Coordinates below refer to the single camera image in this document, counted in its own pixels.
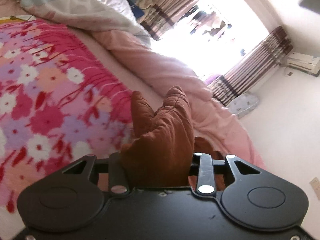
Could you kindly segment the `brown corduroy garment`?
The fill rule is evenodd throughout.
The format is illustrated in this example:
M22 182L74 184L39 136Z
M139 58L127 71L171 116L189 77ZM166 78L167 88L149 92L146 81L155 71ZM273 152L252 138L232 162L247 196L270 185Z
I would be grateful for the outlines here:
M120 150L131 187L195 186L195 176L189 175L195 152L223 159L206 139L194 136L191 108L181 87L169 89L156 111L134 91L131 115L135 140Z

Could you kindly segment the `pink quilt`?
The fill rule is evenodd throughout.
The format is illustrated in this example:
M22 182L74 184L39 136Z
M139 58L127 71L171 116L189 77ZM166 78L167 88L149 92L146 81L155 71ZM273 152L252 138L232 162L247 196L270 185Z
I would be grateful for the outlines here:
M222 155L233 154L265 167L236 115L214 99L204 82L183 63L152 51L124 31L90 33L72 28L71 32L129 89L141 91L153 109L160 106L171 87L180 86L191 107L195 136L208 141L211 149Z

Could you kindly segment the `white patterned pillow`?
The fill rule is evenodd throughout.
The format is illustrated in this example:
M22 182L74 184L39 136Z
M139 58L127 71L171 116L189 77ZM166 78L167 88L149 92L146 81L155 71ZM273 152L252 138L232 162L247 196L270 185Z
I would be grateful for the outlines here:
M244 93L233 99L228 105L228 110L239 119L246 116L259 105L259 98L253 93Z

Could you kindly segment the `pink floral fleece blanket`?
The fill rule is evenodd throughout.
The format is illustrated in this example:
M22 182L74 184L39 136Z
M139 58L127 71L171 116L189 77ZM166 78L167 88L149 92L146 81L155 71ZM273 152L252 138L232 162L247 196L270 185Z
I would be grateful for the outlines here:
M1 26L1 209L31 183L131 137L131 91L65 26Z

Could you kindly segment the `right striped curtain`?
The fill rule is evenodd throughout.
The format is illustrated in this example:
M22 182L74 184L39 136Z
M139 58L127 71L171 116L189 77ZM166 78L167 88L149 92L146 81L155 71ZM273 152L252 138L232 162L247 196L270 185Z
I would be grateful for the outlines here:
M282 26L276 27L243 60L210 85L212 96L223 105L254 87L293 49L293 44Z

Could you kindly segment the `white air conditioner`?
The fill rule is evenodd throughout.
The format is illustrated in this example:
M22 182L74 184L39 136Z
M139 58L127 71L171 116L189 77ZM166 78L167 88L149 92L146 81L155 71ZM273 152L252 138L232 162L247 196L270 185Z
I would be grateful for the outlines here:
M287 57L287 65L311 75L319 76L319 57L292 52Z

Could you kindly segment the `white pastel patterned blanket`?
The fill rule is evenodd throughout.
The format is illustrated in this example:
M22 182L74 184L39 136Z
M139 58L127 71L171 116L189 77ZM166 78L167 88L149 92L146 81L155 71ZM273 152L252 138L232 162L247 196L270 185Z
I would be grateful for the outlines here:
M121 30L150 44L150 34L137 23L127 0L21 0L20 5L52 22L88 31Z

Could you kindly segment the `yellow bed sheet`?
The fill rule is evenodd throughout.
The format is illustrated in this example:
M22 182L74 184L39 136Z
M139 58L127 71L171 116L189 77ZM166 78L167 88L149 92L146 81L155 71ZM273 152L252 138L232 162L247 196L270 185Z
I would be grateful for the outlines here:
M33 15L18 15L18 16L8 16L8 17L1 17L0 23L13 23L13 22L26 22L26 21L33 21L36 20L36 17Z

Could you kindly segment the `beige wall socket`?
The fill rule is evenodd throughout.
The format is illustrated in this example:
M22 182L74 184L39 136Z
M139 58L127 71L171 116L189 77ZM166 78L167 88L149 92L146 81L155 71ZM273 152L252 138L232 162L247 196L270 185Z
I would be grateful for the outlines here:
M313 191L315 192L318 200L320 200L320 180L317 177L315 177L312 181L310 181L310 185Z

